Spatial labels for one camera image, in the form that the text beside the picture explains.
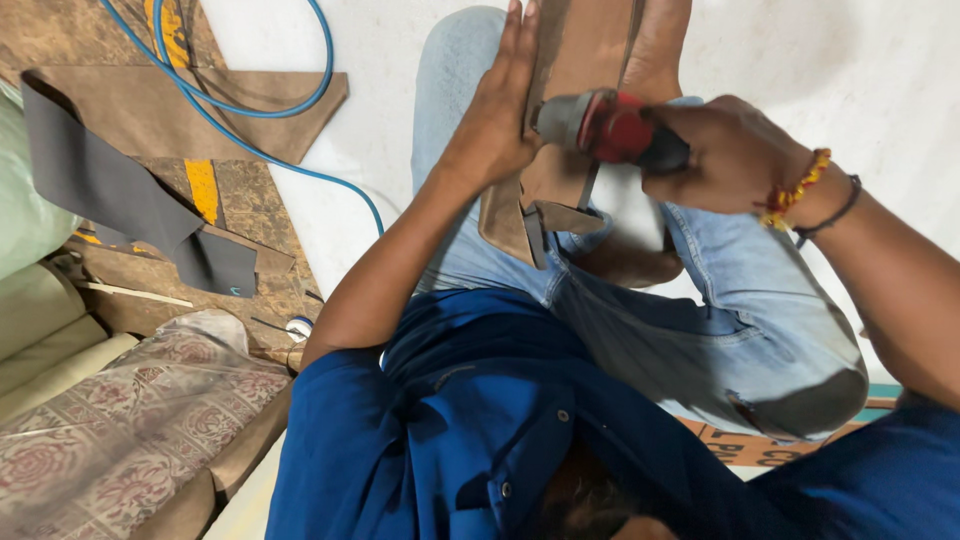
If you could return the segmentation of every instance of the yellow paint mark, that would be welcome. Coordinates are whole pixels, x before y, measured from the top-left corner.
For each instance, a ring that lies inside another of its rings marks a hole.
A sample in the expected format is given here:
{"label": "yellow paint mark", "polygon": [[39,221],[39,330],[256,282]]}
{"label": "yellow paint mark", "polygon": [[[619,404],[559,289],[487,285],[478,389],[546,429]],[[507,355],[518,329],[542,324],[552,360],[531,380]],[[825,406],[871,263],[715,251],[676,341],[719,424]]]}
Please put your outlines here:
{"label": "yellow paint mark", "polygon": [[186,167],[186,178],[190,181],[194,206],[207,223],[216,223],[220,197],[217,195],[217,179],[213,176],[213,162],[183,160],[183,165]]}
{"label": "yellow paint mark", "polygon": [[[101,242],[100,239],[97,238],[96,236],[94,236],[93,234],[84,234],[84,233],[81,233],[80,231],[74,231],[74,232],[73,232],[73,235],[74,235],[74,236],[78,236],[78,237],[86,240],[87,242],[90,242],[91,244],[96,244],[96,245],[98,245],[98,246],[104,245],[104,243]],[[110,248],[115,248],[116,246],[114,246],[114,245],[109,245],[108,247],[110,247]],[[145,249],[143,249],[143,248],[138,248],[138,247],[136,247],[136,246],[131,246],[131,247],[133,248],[133,252],[134,252],[134,253],[150,253],[150,251],[145,250]]]}
{"label": "yellow paint mark", "polygon": [[[183,30],[183,19],[175,0],[166,0],[160,10],[160,31],[163,33],[163,44],[167,46],[170,63],[174,67],[186,67],[190,58],[186,54],[186,32]],[[150,36],[154,35],[154,0],[143,0],[143,11],[147,13],[147,26]],[[156,39],[153,38],[154,50]]]}
{"label": "yellow paint mark", "polygon": [[97,245],[103,244],[103,242],[98,240],[97,237],[94,236],[93,234],[83,234],[80,231],[74,231],[73,235],[79,236],[80,238],[86,240],[87,242],[90,242],[91,244],[97,244]]}
{"label": "yellow paint mark", "polygon": [[[154,1],[143,0],[143,10],[147,14],[151,36],[154,34]],[[177,0],[166,0],[163,3],[160,31],[163,33],[163,43],[167,46],[167,53],[170,55],[170,63],[174,67],[186,67],[190,56],[186,51],[186,32],[183,30],[183,19],[180,17],[178,6]],[[216,177],[213,175],[213,161],[183,160],[183,166],[186,168],[186,179],[190,182],[194,206],[207,223],[216,224],[220,194],[217,191]]]}

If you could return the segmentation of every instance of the blue cable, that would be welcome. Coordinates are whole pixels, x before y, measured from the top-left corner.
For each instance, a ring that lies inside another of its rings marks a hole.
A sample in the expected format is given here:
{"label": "blue cable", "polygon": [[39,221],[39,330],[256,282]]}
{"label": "blue cable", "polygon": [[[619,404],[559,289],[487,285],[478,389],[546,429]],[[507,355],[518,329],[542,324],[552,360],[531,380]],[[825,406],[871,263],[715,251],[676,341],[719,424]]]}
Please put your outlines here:
{"label": "blue cable", "polygon": [[140,40],[139,37],[136,36],[136,34],[133,32],[133,29],[131,29],[130,25],[128,25],[127,22],[123,20],[123,17],[121,17],[120,13],[117,12],[117,10],[113,7],[112,4],[110,4],[109,0],[100,0],[100,3],[103,4],[104,8],[107,9],[107,12],[110,14],[110,17],[112,17],[113,20],[117,23],[117,25],[120,26],[120,29],[124,31],[124,34],[126,34],[127,37],[129,37],[131,41],[133,41],[133,44],[136,45],[136,48],[140,49],[140,51],[143,54],[147,55],[147,58],[149,58],[150,61],[152,61],[154,64],[156,64],[157,67],[162,69],[163,72],[166,73],[173,80],[173,82],[177,84],[177,87],[180,89],[180,93],[183,94],[183,97],[186,98],[187,102],[189,102],[190,105],[192,105],[193,108],[196,109],[197,112],[207,122],[210,123],[210,125],[216,128],[218,132],[224,134],[228,139],[232,140],[234,143],[240,145],[245,150],[261,158],[262,160],[268,161],[270,163],[273,163],[274,165],[281,166],[285,169],[289,169],[294,172],[311,176],[313,178],[319,178],[321,180],[333,182],[334,184],[337,184],[337,185],[342,185],[343,187],[346,187],[352,190],[357,195],[360,195],[360,197],[364,200],[364,202],[367,203],[367,207],[370,208],[370,212],[373,214],[373,220],[376,222],[377,233],[382,235],[383,220],[380,219],[380,212],[377,211],[376,205],[373,203],[373,200],[371,200],[370,196],[367,195],[367,193],[365,193],[363,189],[360,189],[356,185],[351,184],[346,180],[341,180],[339,178],[326,175],[324,173],[308,171],[304,168],[297,167],[294,164],[288,163],[283,160],[279,160],[269,154],[266,154],[260,151],[257,148],[254,148],[253,146],[248,144],[246,141],[244,141],[237,135],[234,135],[230,130],[225,128],[223,124],[218,122],[213,116],[210,115],[209,112],[207,112],[203,107],[201,107],[200,103],[197,101],[197,98],[199,97],[200,99],[206,101],[210,105],[213,105],[219,109],[229,110],[230,112],[235,112],[237,114],[241,114],[244,116],[252,116],[255,118],[286,118],[288,116],[299,114],[304,110],[307,110],[313,107],[313,105],[316,104],[318,101],[320,101],[320,99],[324,96],[324,93],[326,93],[327,87],[330,85],[330,79],[333,77],[333,38],[330,36],[330,27],[326,23],[326,17],[324,17],[324,12],[320,9],[320,6],[317,4],[317,0],[306,0],[306,1],[308,4],[310,4],[310,7],[313,8],[313,12],[317,15],[317,18],[320,20],[320,26],[324,29],[324,40],[326,41],[326,71],[324,73],[324,78],[320,82],[320,85],[317,87],[317,90],[314,91],[310,95],[310,97],[306,99],[306,101],[290,109],[279,110],[276,112],[267,112],[263,110],[251,110],[251,109],[235,107],[229,103],[224,103],[216,98],[213,98],[212,96],[207,95],[205,92],[203,92],[199,88],[191,85],[189,82],[184,80],[183,77],[181,77],[180,74],[177,73],[177,71],[174,69],[173,65],[171,64],[170,55],[167,53],[167,45],[163,41],[163,29],[161,25],[161,17],[162,17],[162,9],[163,9],[164,1],[165,0],[155,0],[154,13],[153,13],[154,39],[156,40],[156,50],[159,53],[159,57],[154,54],[154,52],[150,49],[150,47],[148,47],[142,40]]}

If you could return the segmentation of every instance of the red power tool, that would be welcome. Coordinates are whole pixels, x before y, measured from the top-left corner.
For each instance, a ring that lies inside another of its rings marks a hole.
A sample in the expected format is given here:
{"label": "red power tool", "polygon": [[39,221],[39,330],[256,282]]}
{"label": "red power tool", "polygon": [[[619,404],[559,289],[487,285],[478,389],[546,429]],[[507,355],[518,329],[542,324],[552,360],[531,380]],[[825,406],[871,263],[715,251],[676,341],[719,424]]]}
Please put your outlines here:
{"label": "red power tool", "polygon": [[609,163],[632,163],[653,173],[687,167],[690,146],[642,113],[635,97],[611,88],[558,96],[534,110],[532,127],[544,142]]}

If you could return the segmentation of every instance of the foot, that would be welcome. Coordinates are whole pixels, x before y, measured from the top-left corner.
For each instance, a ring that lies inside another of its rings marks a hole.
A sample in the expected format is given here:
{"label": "foot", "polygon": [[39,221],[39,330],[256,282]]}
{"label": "foot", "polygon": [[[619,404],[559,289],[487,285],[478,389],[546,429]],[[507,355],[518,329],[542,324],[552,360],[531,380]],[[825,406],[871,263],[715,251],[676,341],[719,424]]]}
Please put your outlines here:
{"label": "foot", "polygon": [[578,268],[621,287],[639,289],[672,282],[684,270],[684,263],[668,240],[663,253],[638,248],[613,231],[596,249],[573,261]]}
{"label": "foot", "polygon": [[680,54],[693,0],[646,0],[621,89],[646,103],[666,103],[680,90]]}

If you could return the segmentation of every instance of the green plastic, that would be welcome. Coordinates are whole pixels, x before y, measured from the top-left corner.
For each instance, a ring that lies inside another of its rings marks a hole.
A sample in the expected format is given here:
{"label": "green plastic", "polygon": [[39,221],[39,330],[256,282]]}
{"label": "green plastic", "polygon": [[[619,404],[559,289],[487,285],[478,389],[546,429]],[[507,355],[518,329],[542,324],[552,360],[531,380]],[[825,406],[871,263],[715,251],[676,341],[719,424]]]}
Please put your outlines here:
{"label": "green plastic", "polygon": [[34,190],[23,98],[0,81],[0,280],[57,250],[81,221]]}

